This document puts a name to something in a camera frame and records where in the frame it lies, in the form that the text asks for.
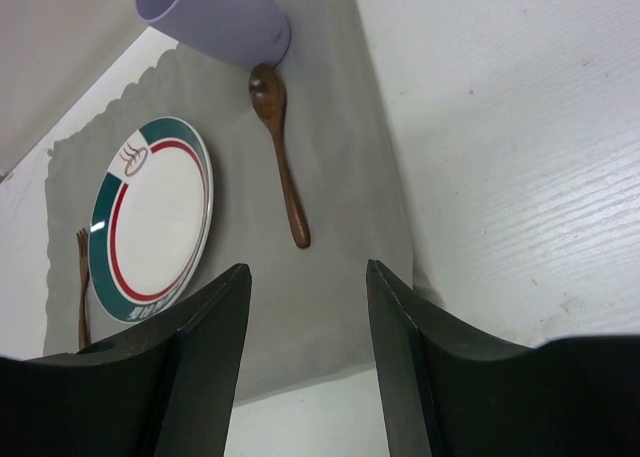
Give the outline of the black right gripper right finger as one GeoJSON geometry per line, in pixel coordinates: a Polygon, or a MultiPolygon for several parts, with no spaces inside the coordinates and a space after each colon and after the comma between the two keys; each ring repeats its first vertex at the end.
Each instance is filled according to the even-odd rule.
{"type": "Polygon", "coordinates": [[[639,339],[528,348],[458,319],[370,261],[366,287],[394,456],[635,456],[639,339]]]}

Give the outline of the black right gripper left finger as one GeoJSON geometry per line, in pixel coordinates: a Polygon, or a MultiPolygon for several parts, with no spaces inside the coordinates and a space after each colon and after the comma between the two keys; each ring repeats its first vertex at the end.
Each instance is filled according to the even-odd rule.
{"type": "Polygon", "coordinates": [[[1,361],[5,456],[220,456],[252,277],[229,268],[192,296],[76,353],[1,361]]]}

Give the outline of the grey cloth placemat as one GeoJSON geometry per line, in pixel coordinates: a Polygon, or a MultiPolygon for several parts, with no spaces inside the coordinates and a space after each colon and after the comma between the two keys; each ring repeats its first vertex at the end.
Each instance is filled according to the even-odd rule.
{"type": "Polygon", "coordinates": [[[253,277],[237,400],[372,364],[367,263],[381,260],[406,278],[413,254],[356,2],[277,2],[292,27],[279,67],[288,93],[286,150],[311,246],[301,250],[292,240],[271,138],[251,107],[247,73],[184,46],[166,51],[51,150],[45,354],[77,348],[75,234],[90,221],[109,162],[142,124],[176,116],[206,142],[216,192],[190,287],[236,263],[253,277]]]}

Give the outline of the brown wooden fork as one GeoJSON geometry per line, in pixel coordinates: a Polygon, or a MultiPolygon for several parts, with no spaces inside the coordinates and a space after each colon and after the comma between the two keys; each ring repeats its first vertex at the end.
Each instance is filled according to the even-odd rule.
{"type": "Polygon", "coordinates": [[[76,241],[79,254],[80,273],[80,301],[78,319],[78,345],[83,350],[91,344],[87,315],[87,291],[90,281],[89,259],[88,259],[88,232],[81,229],[76,233],[76,241]]]}

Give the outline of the white plate with green rim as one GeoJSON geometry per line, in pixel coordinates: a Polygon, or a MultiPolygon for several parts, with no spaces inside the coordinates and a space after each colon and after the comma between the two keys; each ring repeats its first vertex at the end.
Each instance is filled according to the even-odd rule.
{"type": "Polygon", "coordinates": [[[88,261],[98,302],[133,324],[166,310],[203,255],[214,202],[213,169],[196,129],[154,119],[116,151],[90,221],[88,261]]]}

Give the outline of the brown wooden spoon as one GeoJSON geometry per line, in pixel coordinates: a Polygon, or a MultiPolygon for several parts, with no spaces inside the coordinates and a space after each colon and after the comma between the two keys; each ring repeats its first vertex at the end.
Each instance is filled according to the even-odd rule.
{"type": "Polygon", "coordinates": [[[298,248],[307,249],[311,245],[311,233],[285,149],[286,87],[276,69],[262,63],[250,72],[248,90],[252,107],[273,141],[293,241],[298,248]]]}

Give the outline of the lilac plastic cup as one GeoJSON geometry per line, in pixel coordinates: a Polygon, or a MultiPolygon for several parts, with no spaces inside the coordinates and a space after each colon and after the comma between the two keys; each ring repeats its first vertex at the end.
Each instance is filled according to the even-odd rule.
{"type": "Polygon", "coordinates": [[[275,0],[135,0],[147,25],[215,60],[252,70],[277,65],[291,27],[275,0]]]}

